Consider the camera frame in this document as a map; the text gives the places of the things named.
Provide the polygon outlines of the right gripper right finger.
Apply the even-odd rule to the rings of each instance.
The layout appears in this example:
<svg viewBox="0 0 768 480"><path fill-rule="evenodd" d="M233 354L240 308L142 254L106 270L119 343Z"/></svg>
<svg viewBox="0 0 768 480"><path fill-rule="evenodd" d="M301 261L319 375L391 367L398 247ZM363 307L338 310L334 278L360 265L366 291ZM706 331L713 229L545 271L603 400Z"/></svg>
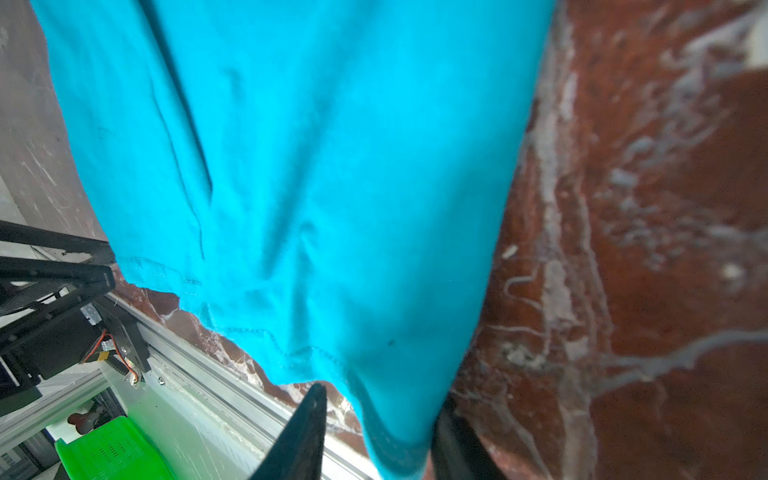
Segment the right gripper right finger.
<svg viewBox="0 0 768 480"><path fill-rule="evenodd" d="M452 398L435 422L430 456L437 480L506 479Z"/></svg>

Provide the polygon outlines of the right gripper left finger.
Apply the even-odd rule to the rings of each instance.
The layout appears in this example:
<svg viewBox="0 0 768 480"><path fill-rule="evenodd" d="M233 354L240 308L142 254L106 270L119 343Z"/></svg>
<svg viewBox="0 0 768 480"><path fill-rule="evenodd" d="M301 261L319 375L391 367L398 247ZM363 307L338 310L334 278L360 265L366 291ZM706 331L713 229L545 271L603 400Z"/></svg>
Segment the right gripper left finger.
<svg viewBox="0 0 768 480"><path fill-rule="evenodd" d="M250 480L318 480L326 434L327 390L313 384Z"/></svg>

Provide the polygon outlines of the teal printed t-shirt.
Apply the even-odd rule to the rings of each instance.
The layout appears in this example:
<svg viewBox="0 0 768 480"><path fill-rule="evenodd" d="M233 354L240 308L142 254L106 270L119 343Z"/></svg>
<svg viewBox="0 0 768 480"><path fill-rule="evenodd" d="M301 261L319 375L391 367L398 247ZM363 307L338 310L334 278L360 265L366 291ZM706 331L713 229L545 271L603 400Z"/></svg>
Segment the teal printed t-shirt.
<svg viewBox="0 0 768 480"><path fill-rule="evenodd" d="M124 278L422 476L479 320L550 1L36 1Z"/></svg>

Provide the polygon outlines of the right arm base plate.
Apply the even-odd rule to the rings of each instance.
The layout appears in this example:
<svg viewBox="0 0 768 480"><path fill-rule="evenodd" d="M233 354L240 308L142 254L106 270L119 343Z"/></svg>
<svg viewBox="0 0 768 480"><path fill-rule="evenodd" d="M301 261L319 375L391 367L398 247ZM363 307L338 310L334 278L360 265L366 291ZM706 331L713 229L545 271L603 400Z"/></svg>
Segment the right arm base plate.
<svg viewBox="0 0 768 480"><path fill-rule="evenodd" d="M1 412L42 396L41 384L81 362L107 359L130 379L149 371L136 320L113 304L115 256L105 241L4 221L1 240L58 250L60 260L1 257Z"/></svg>

